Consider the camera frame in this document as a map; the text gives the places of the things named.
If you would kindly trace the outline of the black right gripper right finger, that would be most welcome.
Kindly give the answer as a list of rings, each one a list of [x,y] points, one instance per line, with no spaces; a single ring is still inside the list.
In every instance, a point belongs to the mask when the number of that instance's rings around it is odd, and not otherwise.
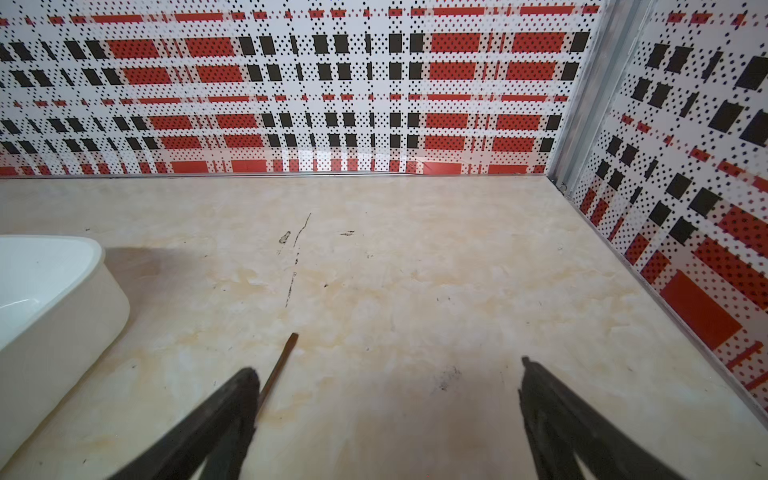
[[[523,425],[540,479],[680,479],[542,364],[522,358]]]

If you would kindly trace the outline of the white plastic bin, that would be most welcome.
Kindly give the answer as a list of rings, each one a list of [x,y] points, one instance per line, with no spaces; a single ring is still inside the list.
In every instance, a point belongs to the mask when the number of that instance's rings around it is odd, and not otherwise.
[[[124,329],[129,300],[86,237],[1,238],[1,462]]]

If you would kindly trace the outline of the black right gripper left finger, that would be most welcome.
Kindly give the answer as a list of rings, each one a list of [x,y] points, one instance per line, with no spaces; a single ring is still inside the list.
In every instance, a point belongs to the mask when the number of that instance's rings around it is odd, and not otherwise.
[[[243,368],[114,479],[238,479],[256,431],[260,380]]]

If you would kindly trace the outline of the black yellow handled screwdriver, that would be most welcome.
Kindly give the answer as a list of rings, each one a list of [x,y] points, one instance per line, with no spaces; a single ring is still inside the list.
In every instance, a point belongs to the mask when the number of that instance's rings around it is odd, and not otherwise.
[[[270,375],[269,375],[269,377],[268,377],[264,387],[262,388],[262,390],[261,390],[261,392],[259,394],[259,399],[258,399],[258,406],[259,406],[259,408],[258,408],[258,410],[261,410],[265,406],[266,402],[268,401],[268,398],[269,398],[273,388],[275,387],[275,385],[276,385],[276,383],[277,383],[277,381],[278,381],[278,379],[279,379],[279,377],[280,377],[280,375],[281,375],[281,373],[282,373],[282,371],[283,371],[283,369],[284,369],[284,367],[285,367],[285,365],[286,365],[286,363],[287,363],[287,361],[288,361],[288,359],[290,357],[290,354],[292,353],[293,349],[295,348],[295,346],[296,346],[296,344],[298,342],[298,339],[299,339],[299,334],[297,332],[293,332],[289,336],[288,340],[286,341],[286,343],[285,343],[285,345],[283,347],[283,350],[282,350],[282,352],[281,352],[281,354],[280,354],[280,356],[279,356],[279,358],[277,360],[277,363],[273,367],[273,369],[272,369],[272,371],[271,371],[271,373],[270,373]]]

